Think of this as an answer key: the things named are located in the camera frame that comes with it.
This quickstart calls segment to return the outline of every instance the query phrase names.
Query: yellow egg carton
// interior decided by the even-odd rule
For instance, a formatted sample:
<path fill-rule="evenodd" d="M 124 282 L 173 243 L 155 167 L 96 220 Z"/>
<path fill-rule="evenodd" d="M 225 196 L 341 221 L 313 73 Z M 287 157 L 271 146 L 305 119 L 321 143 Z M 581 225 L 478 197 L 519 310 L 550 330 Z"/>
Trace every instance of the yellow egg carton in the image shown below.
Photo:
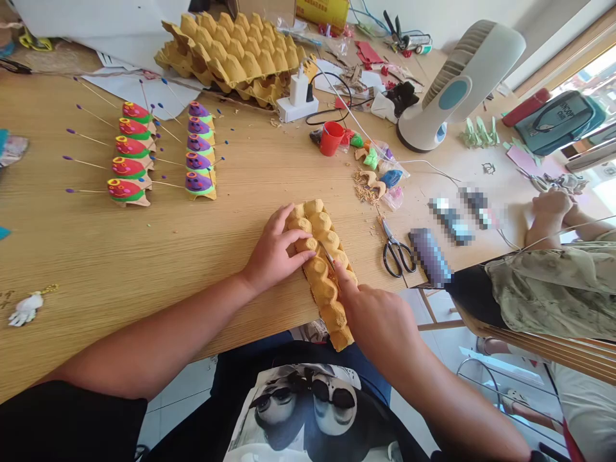
<path fill-rule="evenodd" d="M 159 66 L 172 67 L 185 78 L 195 75 L 206 87 L 215 82 L 225 93 L 236 90 L 242 99 L 256 98 L 262 107 L 275 105 L 284 95 L 291 72 L 306 57 L 293 38 L 256 13 L 251 23 L 243 13 L 235 22 L 227 13 L 221 13 L 218 22 L 208 13 L 196 19 L 185 13 L 180 27 L 167 21 L 162 26 L 174 40 L 154 56 Z"/>
<path fill-rule="evenodd" d="M 357 284 L 357 276 L 348 262 L 348 257 L 332 225 L 332 220 L 323 206 L 323 201 L 315 199 L 296 205 L 289 215 L 287 227 L 302 229 L 312 234 L 310 239 L 297 241 L 295 248 L 298 252 L 304 250 L 316 252 L 316 256 L 304 264 L 304 273 L 310 284 L 312 297 L 319 307 L 321 319 L 329 331 L 332 344 L 336 351 L 342 351 L 354 342 L 353 335 L 347 325 L 345 308 L 338 300 L 338 286 L 333 281 L 334 270 L 329 265 L 319 241 L 335 261 L 342 263 L 355 284 Z"/>

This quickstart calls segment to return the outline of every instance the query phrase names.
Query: white fan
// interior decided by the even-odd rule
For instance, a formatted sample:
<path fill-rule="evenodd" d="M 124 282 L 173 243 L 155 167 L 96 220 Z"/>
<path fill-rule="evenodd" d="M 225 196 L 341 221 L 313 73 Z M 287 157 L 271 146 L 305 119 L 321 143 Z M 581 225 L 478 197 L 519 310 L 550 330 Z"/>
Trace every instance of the white fan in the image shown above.
<path fill-rule="evenodd" d="M 461 122 L 496 88 L 513 67 L 526 42 L 519 32 L 481 20 L 462 36 L 434 79 L 422 111 L 406 108 L 398 119 L 398 138 L 412 151 L 433 150 L 447 134 L 447 122 Z"/>

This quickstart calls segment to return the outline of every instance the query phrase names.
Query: bag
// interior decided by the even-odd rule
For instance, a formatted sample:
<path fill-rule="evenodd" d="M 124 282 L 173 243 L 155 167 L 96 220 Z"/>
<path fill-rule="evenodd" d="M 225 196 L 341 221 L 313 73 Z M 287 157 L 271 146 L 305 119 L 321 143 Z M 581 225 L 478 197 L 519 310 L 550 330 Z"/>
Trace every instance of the bag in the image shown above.
<path fill-rule="evenodd" d="M 589 96 L 566 91 L 515 125 L 522 140 L 538 156 L 580 140 L 605 122 L 605 111 Z"/>

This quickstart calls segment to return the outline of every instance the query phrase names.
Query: tile floor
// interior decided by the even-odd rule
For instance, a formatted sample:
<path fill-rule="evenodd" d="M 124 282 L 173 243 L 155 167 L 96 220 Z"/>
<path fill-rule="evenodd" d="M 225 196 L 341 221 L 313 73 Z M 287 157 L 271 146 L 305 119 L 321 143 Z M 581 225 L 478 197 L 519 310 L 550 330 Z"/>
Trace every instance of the tile floor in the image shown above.
<path fill-rule="evenodd" d="M 418 324 L 431 322 L 417 289 L 405 290 L 400 295 L 413 308 Z M 429 297 L 429 301 L 439 321 L 459 319 L 457 313 L 449 311 L 453 307 L 453 303 L 446 292 L 440 291 L 433 294 Z M 456 372 L 460 363 L 468 357 L 460 351 L 460 347 L 475 350 L 476 337 L 466 327 L 422 332 L 422 338 L 438 359 L 453 372 Z M 528 360 L 512 355 L 494 355 L 493 357 L 538 374 L 544 383 L 541 388 L 553 391 L 545 368 L 541 364 L 534 367 Z M 139 443 L 146 444 L 151 448 L 154 447 L 169 431 L 189 416 L 199 405 L 204 403 L 210 396 L 215 369 L 216 358 L 206 358 L 186 366 L 173 382 L 150 402 L 141 428 L 141 434 L 139 435 Z M 477 382 L 486 385 L 492 383 L 484 368 L 477 363 L 466 364 L 463 368 L 463 373 Z M 499 389 L 501 387 L 515 388 L 528 398 L 531 405 L 541 403 L 543 411 L 547 411 L 556 418 L 561 418 L 560 407 L 556 398 L 545 395 L 532 387 L 519 384 L 504 376 L 496 375 L 496 380 L 499 384 Z M 496 394 L 494 392 L 479 386 L 476 387 L 488 400 L 495 402 Z M 432 451 L 438 448 L 421 415 L 404 401 L 395 390 L 392 391 L 391 408 L 426 453 L 431 454 Z M 548 434 L 556 441 L 563 443 L 562 437 L 555 432 L 534 424 L 531 424 L 531 426 L 541 429 L 542 432 Z M 517 423 L 517 427 L 533 448 L 537 448 L 539 441 L 542 441 L 559 452 L 566 454 L 563 447 L 557 443 L 538 435 L 519 423 Z"/>

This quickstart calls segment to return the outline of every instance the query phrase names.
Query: wooden table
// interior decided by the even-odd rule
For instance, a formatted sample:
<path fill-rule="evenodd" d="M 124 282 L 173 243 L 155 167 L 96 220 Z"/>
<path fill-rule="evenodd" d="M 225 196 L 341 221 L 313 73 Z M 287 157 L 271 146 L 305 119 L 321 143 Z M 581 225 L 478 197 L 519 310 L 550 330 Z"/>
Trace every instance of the wooden table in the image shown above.
<path fill-rule="evenodd" d="M 400 62 L 391 52 L 378 50 Z M 429 83 L 444 56 L 433 51 L 405 64 Z M 322 108 L 334 97 L 319 93 Z M 120 101 L 108 96 L 112 101 Z M 211 95 L 200 101 L 210 111 L 220 108 L 216 139 L 229 145 L 217 149 L 226 161 L 217 167 L 218 200 L 189 201 L 185 191 L 155 185 L 148 193 L 152 206 L 120 209 L 106 194 L 67 194 L 66 188 L 105 190 L 110 173 L 62 159 L 74 158 L 109 165 L 114 149 L 71 136 L 65 129 L 112 144 L 117 132 L 75 109 L 79 103 L 108 121 L 120 117 L 72 79 L 59 76 L 0 74 L 0 127 L 30 139 L 26 156 L 0 177 L 0 225 L 12 235 L 0 241 L 0 292 L 15 291 L 0 311 L 0 402 L 93 341 L 239 271 L 248 260 L 261 229 L 281 204 L 321 198 L 332 216 L 346 253 L 360 282 L 391 291 L 405 288 L 402 280 L 382 265 L 383 236 L 377 213 L 355 197 L 352 173 L 357 162 L 351 153 L 322 156 L 308 137 L 302 121 L 274 128 L 270 115 L 258 110 L 219 103 Z M 488 102 L 488 113 L 498 115 L 516 104 L 514 97 Z M 387 141 L 399 160 L 427 159 L 448 174 L 480 185 L 494 207 L 510 204 L 521 209 L 536 191 L 516 172 L 502 147 L 467 150 L 456 135 L 461 124 L 450 125 L 443 144 L 432 153 L 417 155 L 397 139 L 395 128 L 371 114 L 356 113 L 374 139 Z M 184 112 L 180 121 L 187 119 Z M 357 128 L 351 117 L 350 128 Z M 180 139 L 185 130 L 175 122 L 164 124 Z M 499 126 L 501 139 L 511 132 Z M 185 148 L 165 136 L 159 146 L 165 157 L 182 162 Z M 481 164 L 492 162 L 497 171 L 484 175 Z M 429 198 L 446 196 L 465 217 L 456 189 L 425 164 L 406 164 L 411 178 L 404 186 L 404 204 L 388 215 L 401 241 L 410 228 L 430 227 L 449 264 L 460 270 L 510 251 L 494 230 L 477 230 L 471 246 L 454 248 L 427 208 Z M 157 164 L 154 180 L 183 185 L 184 169 Z M 607 215 L 595 204 L 597 216 Z M 526 222 L 514 214 L 505 227 L 521 244 Z M 407 278 L 421 284 L 420 271 Z M 7 326 L 15 303 L 48 284 L 60 290 L 45 296 L 37 319 L 20 329 Z M 301 271 L 241 309 L 230 325 L 200 357 L 216 354 L 314 320 L 318 310 Z"/>

